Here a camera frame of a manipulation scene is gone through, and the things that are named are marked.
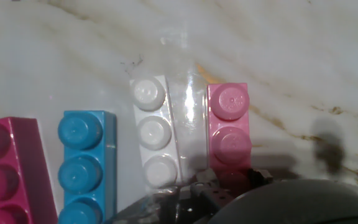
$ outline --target marble surface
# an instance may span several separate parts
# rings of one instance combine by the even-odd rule
[[[358,185],[358,1],[0,1],[0,117],[39,120],[57,210],[64,110],[118,117],[119,210],[145,194],[129,80],[166,75],[185,178],[204,90],[247,82],[252,163]]]

